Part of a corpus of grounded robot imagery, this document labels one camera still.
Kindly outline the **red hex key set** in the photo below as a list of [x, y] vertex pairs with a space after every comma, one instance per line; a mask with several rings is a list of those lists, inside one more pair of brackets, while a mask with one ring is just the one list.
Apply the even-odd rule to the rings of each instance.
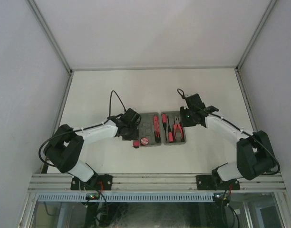
[[133, 147], [135, 149], [138, 149], [139, 148], [139, 141], [133, 141]]

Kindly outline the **black tape roll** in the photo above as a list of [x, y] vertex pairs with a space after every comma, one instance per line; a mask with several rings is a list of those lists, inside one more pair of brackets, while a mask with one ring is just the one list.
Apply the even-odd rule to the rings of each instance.
[[140, 144], [142, 146], [148, 145], [149, 144], [149, 139], [147, 137], [143, 137], [140, 139]]

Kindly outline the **red black pliers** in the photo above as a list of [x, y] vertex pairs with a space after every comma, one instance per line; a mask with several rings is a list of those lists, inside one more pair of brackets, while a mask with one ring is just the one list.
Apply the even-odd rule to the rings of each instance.
[[178, 116], [174, 117], [174, 125], [173, 125], [173, 129], [174, 129], [174, 138], [177, 142], [181, 142], [183, 140], [183, 130], [179, 121]]

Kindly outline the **red black utility knife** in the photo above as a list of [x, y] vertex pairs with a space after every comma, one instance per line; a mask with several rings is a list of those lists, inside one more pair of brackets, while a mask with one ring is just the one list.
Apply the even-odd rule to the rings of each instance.
[[158, 116], [153, 116], [153, 123], [154, 123], [154, 134], [155, 134], [155, 142], [160, 143], [160, 131], [159, 131], [159, 122], [158, 122]]

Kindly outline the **long red black screwdriver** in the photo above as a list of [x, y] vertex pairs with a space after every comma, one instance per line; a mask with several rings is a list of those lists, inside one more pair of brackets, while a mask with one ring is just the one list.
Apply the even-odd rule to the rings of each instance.
[[167, 133], [166, 133], [167, 123], [166, 123], [166, 115], [165, 114], [162, 114], [162, 125], [163, 125], [163, 129], [165, 132], [165, 140], [167, 141]]

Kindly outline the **grey plastic tool case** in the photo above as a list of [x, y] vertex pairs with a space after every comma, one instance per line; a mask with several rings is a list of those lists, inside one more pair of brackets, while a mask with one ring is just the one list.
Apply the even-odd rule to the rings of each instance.
[[[165, 132], [164, 132], [163, 125], [162, 125], [162, 114], [166, 115], [167, 141], [165, 140]], [[160, 143], [155, 142], [154, 123], [153, 123], [153, 116], [154, 115], [158, 116], [160, 139], [161, 139]], [[170, 117], [170, 123], [172, 125], [172, 129], [173, 129], [173, 125], [174, 125], [174, 117], [175, 116], [178, 116], [181, 127], [182, 127], [181, 116], [180, 116], [179, 111], [168, 111], [168, 112], [161, 112], [161, 113], [155, 112], [155, 113], [143, 113], [143, 114], [141, 114], [141, 121], [140, 121], [140, 124], [139, 124], [138, 129], [137, 129], [137, 138], [135, 139], [135, 141], [139, 141], [139, 147], [160, 146], [162, 144], [174, 146], [174, 145], [182, 145], [182, 144], [186, 143], [184, 127], [182, 127], [183, 136], [184, 136], [183, 140], [181, 142], [177, 142], [174, 138], [174, 142], [169, 143], [169, 140], [168, 140], [168, 120], [167, 120], [168, 116]], [[149, 139], [148, 145], [142, 146], [140, 144], [140, 139], [143, 137], [147, 137]]]

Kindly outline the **short red black screwdriver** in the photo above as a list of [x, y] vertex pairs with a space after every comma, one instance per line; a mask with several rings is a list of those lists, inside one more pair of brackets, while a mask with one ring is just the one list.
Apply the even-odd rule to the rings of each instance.
[[173, 129], [172, 129], [172, 125], [170, 123], [170, 117], [167, 117], [168, 120], [168, 140], [169, 143], [173, 143], [174, 142], [174, 136], [173, 136]]

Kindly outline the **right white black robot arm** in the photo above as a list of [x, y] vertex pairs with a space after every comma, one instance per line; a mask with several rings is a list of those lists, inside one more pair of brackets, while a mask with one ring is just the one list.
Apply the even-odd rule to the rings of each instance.
[[236, 149], [236, 159], [212, 170], [207, 186], [213, 190], [227, 190], [240, 178], [248, 181], [260, 175], [271, 176], [280, 172], [270, 139], [264, 131], [247, 131], [227, 120], [214, 106], [206, 106], [199, 94], [186, 96], [177, 89], [187, 107], [180, 107], [183, 127], [201, 125], [219, 133]]

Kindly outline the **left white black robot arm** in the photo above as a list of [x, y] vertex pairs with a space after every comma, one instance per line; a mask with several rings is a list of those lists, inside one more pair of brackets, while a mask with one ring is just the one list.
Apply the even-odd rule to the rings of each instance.
[[81, 160], [82, 149], [108, 138], [122, 137], [124, 141], [132, 141], [136, 138], [140, 121], [141, 115], [129, 108], [123, 114], [109, 116], [102, 123], [86, 128], [72, 128], [64, 124], [43, 143], [39, 153], [50, 161], [48, 166], [78, 178], [83, 187], [92, 190], [97, 186], [97, 173]]

